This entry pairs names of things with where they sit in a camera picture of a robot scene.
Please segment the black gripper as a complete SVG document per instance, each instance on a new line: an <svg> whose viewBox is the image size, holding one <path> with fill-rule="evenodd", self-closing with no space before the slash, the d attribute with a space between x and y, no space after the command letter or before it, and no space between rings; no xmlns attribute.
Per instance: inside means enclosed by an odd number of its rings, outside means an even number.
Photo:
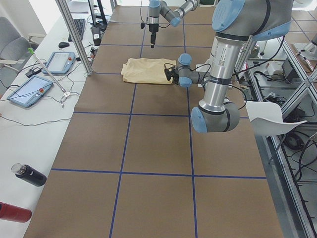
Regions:
<svg viewBox="0 0 317 238"><path fill-rule="evenodd" d="M178 75L178 71L176 69L176 66L172 66L169 68L165 67L164 73L165 73L165 76L166 76L166 79L168 82L174 83L174 84L179 84L179 75Z"/></svg>
<svg viewBox="0 0 317 238"><path fill-rule="evenodd" d="M141 29L144 29L146 25L149 26L149 31L151 33L151 48L154 48L156 44L156 34L159 31L159 25L158 23L141 22Z"/></svg>

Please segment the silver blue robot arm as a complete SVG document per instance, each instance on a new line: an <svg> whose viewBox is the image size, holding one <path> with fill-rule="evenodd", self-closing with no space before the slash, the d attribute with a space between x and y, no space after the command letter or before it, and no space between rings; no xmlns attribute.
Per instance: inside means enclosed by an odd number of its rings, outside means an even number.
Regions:
<svg viewBox="0 0 317 238"><path fill-rule="evenodd" d="M169 25L177 27L181 19L190 11L194 11L198 5L199 0L186 0L184 4L178 7L176 10L172 10L163 0L150 0L149 1L149 15L146 21L142 19L142 13L140 13L141 29L144 29L146 25L149 27L151 33L151 48L153 49L156 44L157 32L159 31L159 17L162 16Z"/></svg>
<svg viewBox="0 0 317 238"><path fill-rule="evenodd" d="M226 132L240 120L238 107L226 98L226 92L242 45L252 38L270 40L286 35L291 24L291 0L222 0L212 16L216 45L207 72L190 68L191 56L182 54L172 70L165 70L168 80L182 87L201 84L205 94L191 111L196 132Z"/></svg>

